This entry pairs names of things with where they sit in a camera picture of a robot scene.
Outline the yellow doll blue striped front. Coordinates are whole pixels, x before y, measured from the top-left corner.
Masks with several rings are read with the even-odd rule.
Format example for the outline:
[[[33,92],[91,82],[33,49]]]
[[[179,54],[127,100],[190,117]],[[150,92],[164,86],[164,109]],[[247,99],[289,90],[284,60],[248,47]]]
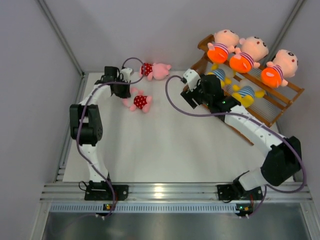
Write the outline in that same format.
[[[207,75],[217,76],[220,80],[221,87],[224,88],[226,85],[230,85],[232,83],[232,79],[236,75],[236,72],[225,64],[214,63]]]

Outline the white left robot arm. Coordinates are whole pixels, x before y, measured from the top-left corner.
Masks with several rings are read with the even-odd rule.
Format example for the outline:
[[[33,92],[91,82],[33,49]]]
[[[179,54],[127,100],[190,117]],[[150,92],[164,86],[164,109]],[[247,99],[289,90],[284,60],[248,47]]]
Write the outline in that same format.
[[[104,133],[99,106],[111,96],[129,98],[132,73],[128,67],[106,66],[87,97],[69,107],[70,136],[89,170],[89,181],[84,185],[86,201],[117,202],[128,197],[128,185],[111,183],[104,159],[98,153]]]

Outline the boy doll orange shorts front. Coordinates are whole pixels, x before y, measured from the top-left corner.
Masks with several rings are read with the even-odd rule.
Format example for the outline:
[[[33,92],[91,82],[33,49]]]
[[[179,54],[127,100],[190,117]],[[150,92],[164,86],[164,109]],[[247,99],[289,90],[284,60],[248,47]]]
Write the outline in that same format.
[[[295,76],[298,69],[298,58],[289,50],[280,49],[274,59],[266,63],[266,68],[261,72],[261,82],[270,88],[285,87],[288,78]]]

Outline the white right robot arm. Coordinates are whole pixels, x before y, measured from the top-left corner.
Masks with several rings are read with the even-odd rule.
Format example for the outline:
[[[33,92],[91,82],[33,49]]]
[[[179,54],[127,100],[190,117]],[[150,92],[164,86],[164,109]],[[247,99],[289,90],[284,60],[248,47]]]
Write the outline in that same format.
[[[278,187],[303,169],[300,141],[294,136],[285,137],[273,132],[238,100],[225,95],[217,76],[198,75],[190,70],[183,74],[181,81],[185,84],[181,96],[192,108],[206,106],[211,114],[238,131],[264,156],[262,166],[241,174],[233,181],[233,197],[244,199],[253,189],[265,185]]]

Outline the yellow doll blue striped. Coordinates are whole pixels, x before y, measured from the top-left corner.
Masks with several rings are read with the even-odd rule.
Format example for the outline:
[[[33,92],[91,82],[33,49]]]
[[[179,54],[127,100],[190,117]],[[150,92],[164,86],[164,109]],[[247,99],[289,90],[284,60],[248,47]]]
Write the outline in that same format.
[[[256,98],[263,98],[266,94],[266,91],[251,82],[247,78],[240,80],[238,84],[232,86],[232,97],[241,103],[245,108],[250,107]]]
[[[220,80],[221,87],[224,88],[226,85],[230,85],[232,83],[232,79],[236,75],[236,72],[225,64],[214,63],[207,75],[217,76]]]

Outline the large boy doll orange shorts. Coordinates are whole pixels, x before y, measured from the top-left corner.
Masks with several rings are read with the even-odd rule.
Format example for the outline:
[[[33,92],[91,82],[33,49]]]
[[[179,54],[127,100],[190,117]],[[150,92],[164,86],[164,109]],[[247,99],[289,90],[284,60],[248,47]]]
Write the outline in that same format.
[[[207,56],[213,63],[223,64],[228,59],[229,54],[235,51],[240,37],[230,29],[220,30],[213,36],[214,43],[207,43]]]

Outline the pink pig doll front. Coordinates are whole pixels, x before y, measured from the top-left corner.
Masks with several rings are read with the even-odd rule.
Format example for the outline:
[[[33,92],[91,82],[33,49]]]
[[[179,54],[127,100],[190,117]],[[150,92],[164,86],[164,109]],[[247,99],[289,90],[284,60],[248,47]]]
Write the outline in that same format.
[[[136,87],[130,89],[130,97],[122,99],[123,105],[131,112],[140,109],[143,113],[148,113],[153,97],[150,95],[144,95],[144,91]]]

